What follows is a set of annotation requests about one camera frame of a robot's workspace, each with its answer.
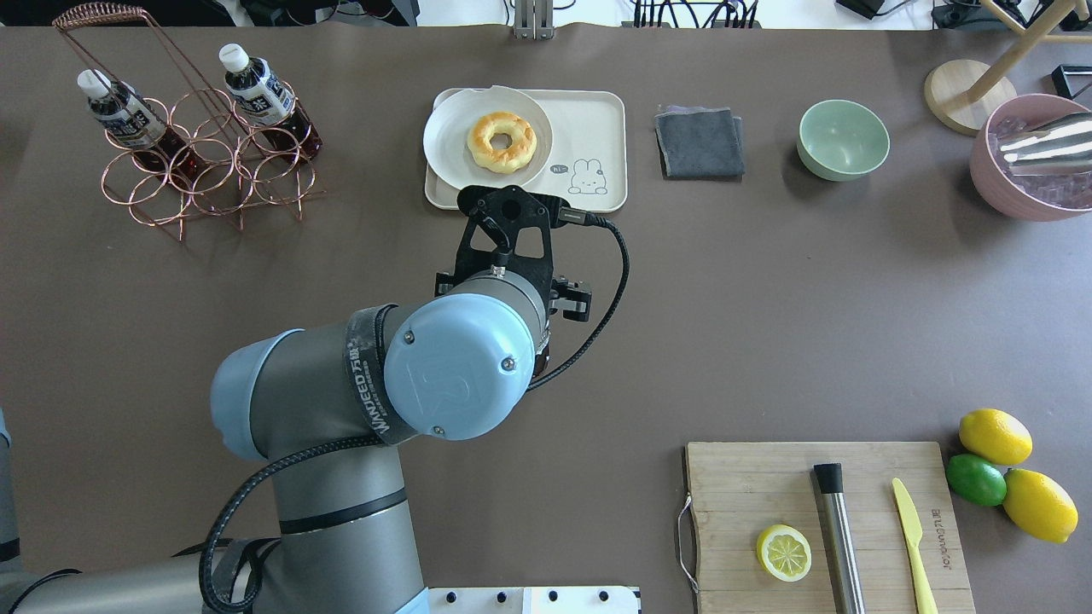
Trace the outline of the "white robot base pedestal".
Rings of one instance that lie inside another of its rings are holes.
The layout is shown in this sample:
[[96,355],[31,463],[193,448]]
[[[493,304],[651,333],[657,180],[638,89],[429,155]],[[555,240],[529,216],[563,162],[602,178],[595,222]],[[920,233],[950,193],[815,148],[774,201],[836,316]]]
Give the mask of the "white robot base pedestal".
[[640,589],[627,586],[434,588],[427,613],[641,613]]

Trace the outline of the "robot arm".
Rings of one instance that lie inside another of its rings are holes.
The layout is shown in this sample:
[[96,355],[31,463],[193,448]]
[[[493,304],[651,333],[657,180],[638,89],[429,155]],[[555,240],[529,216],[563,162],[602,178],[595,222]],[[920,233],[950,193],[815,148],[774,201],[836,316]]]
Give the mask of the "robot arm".
[[460,442],[534,387],[561,278],[499,265],[440,275],[436,298],[379,304],[233,353],[213,381],[224,442],[263,462],[194,551],[112,574],[23,572],[3,521],[4,613],[427,613],[397,445]]

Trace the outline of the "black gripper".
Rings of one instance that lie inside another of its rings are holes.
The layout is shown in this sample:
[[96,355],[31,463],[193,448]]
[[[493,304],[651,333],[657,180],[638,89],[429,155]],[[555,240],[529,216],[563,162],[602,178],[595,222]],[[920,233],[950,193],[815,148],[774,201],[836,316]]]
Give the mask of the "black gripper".
[[434,295],[478,294],[503,302],[526,323],[547,323],[557,312],[569,320],[587,322],[592,293],[563,275],[549,282],[530,272],[479,271],[459,276],[452,271],[439,271],[434,280]]

